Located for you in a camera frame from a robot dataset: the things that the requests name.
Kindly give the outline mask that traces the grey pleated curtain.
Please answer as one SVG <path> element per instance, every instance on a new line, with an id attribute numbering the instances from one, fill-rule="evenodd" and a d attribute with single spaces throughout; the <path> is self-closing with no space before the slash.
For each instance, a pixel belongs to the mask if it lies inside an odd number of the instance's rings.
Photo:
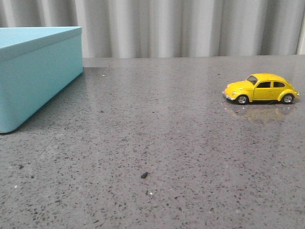
<path id="1" fill-rule="evenodd" d="M 82 27 L 84 57 L 305 52 L 302 0 L 3 0 L 1 27 Z"/>

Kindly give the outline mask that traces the light blue plastic box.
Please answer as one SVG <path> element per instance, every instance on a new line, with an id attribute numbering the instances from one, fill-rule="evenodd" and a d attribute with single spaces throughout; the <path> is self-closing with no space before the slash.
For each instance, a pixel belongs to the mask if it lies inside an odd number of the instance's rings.
<path id="1" fill-rule="evenodd" d="M 83 72 L 82 28 L 0 30 L 0 131 L 17 129 Z"/>

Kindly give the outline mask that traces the yellow toy beetle car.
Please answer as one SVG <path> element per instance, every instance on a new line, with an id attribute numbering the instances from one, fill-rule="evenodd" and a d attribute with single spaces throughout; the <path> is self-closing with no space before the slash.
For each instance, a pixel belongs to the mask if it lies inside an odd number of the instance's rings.
<path id="1" fill-rule="evenodd" d="M 223 96 L 237 104 L 279 101 L 291 104 L 300 93 L 285 78 L 272 73 L 254 73 L 246 80 L 227 85 Z"/>

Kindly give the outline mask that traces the small black debris piece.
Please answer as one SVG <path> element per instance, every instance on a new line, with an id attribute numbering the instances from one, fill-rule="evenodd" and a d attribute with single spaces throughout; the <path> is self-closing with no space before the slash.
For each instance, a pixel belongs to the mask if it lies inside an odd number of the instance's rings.
<path id="1" fill-rule="evenodd" d="M 141 175 L 141 178 L 146 178 L 147 176 L 148 176 L 148 172 L 145 172 L 145 173 L 143 173 L 142 175 Z"/>

